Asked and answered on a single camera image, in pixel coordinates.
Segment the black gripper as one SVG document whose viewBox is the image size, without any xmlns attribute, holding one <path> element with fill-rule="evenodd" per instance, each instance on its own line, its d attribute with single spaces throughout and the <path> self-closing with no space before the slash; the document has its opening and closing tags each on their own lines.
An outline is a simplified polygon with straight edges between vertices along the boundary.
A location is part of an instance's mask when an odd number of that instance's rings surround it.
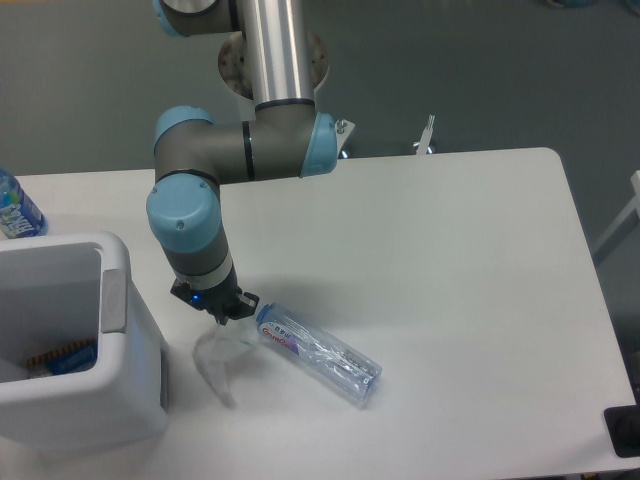
<svg viewBox="0 0 640 480">
<path fill-rule="evenodd" d="M 218 325 L 225 326 L 229 320 L 240 320 L 255 314 L 259 297 L 251 292 L 241 292 L 237 275 L 230 272 L 218 285 L 205 290 L 196 290 L 186 282 L 175 280 L 170 293 L 199 311 L 206 311 Z"/>
</svg>

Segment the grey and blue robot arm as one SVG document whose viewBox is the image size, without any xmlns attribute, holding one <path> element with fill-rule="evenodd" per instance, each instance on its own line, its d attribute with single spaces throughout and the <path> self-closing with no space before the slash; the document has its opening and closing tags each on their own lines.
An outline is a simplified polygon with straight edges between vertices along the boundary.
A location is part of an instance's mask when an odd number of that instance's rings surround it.
<svg viewBox="0 0 640 480">
<path fill-rule="evenodd" d="M 177 106 L 155 127 L 150 229 L 174 272 L 172 294 L 218 324 L 251 316 L 224 230 L 222 186 L 332 172 L 333 118 L 316 109 L 299 1 L 157 1 L 161 27 L 179 37 L 237 32 L 247 41 L 255 117 L 218 125 L 203 109 Z"/>
</svg>

